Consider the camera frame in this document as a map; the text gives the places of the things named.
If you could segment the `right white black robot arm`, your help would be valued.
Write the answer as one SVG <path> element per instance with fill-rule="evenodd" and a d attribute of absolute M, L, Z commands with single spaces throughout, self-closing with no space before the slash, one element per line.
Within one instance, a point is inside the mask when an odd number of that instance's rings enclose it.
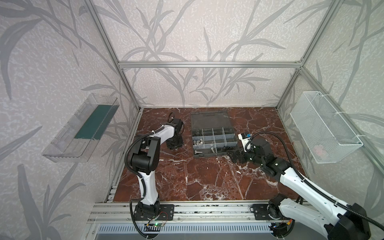
<path fill-rule="evenodd" d="M 288 220 L 271 227 L 275 238 L 285 238 L 292 232 L 295 222 L 302 223 L 328 240 L 368 240 L 371 237 L 370 225 L 381 230 L 384 228 L 369 218 L 360 205 L 349 205 L 331 196 L 303 176 L 295 168 L 291 157 L 287 160 L 276 157 L 267 140 L 247 136 L 242 143 L 243 150 L 227 151 L 232 162 L 258 165 L 267 176 L 299 196 L 294 201 L 278 194 L 269 200 L 266 208 L 268 216 L 273 220 Z"/>

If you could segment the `grey plastic compartment organizer box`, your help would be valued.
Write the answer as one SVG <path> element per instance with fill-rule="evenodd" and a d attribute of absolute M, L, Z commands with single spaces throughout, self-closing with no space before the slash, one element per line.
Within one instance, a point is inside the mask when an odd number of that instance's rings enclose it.
<path fill-rule="evenodd" d="M 195 158 L 223 156 L 227 151 L 239 150 L 238 137 L 227 111 L 198 112 L 191 114 L 192 140 L 203 137 L 207 148 L 198 149 L 205 152 Z"/>

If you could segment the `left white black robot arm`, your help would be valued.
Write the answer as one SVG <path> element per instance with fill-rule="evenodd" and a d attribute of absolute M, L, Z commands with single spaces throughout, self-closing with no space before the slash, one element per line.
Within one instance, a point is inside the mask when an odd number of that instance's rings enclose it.
<path fill-rule="evenodd" d="M 138 177 L 141 198 L 137 212 L 158 215 L 160 213 L 159 194 L 155 182 L 155 170 L 160 161 L 161 145 L 176 150 L 183 146 L 182 129 L 184 123 L 173 119 L 158 129 L 139 135 L 125 153 L 124 163 L 128 171 Z"/>

